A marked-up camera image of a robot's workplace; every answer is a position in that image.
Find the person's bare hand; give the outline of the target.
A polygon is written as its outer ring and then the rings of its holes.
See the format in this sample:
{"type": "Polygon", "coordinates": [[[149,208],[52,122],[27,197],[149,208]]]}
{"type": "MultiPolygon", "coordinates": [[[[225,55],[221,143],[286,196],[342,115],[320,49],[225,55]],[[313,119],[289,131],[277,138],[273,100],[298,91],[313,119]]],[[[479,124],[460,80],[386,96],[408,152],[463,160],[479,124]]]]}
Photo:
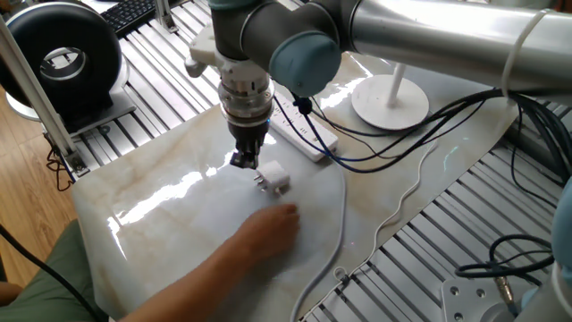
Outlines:
{"type": "Polygon", "coordinates": [[[254,265],[289,250],[300,229],[295,204],[263,208],[250,215],[231,237],[232,245],[254,265]]]}

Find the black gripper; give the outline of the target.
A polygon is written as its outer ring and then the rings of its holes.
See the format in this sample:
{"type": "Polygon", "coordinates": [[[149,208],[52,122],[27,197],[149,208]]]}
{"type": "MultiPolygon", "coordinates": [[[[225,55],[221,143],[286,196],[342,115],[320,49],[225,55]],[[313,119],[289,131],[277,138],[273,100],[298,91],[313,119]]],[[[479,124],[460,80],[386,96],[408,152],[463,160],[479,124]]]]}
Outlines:
{"type": "Polygon", "coordinates": [[[255,126],[228,123],[228,128],[235,139],[235,148],[237,149],[232,154],[230,164],[238,168],[246,166],[246,168],[257,169],[258,152],[264,145],[265,135],[269,130],[269,122],[266,121],[255,126]]]}

